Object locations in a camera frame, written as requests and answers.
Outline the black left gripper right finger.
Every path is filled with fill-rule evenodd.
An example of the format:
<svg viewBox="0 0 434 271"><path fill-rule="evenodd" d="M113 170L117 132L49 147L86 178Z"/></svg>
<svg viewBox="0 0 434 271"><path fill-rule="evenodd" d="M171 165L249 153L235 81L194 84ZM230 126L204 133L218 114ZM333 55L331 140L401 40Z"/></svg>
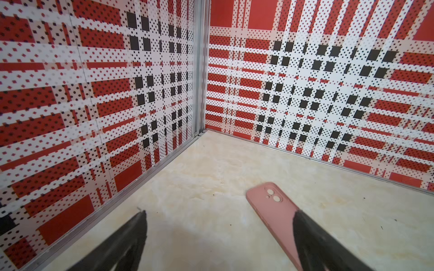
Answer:
<svg viewBox="0 0 434 271"><path fill-rule="evenodd" d="M293 235L304 271L370 271L302 210L293 218Z"/></svg>

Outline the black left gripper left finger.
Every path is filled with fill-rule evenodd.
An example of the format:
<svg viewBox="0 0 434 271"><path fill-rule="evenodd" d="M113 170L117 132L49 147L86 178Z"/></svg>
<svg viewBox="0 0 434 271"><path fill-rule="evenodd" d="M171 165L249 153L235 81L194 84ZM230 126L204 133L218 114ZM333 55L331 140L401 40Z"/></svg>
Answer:
<svg viewBox="0 0 434 271"><path fill-rule="evenodd" d="M70 271L136 271L147 239L145 211L135 214Z"/></svg>

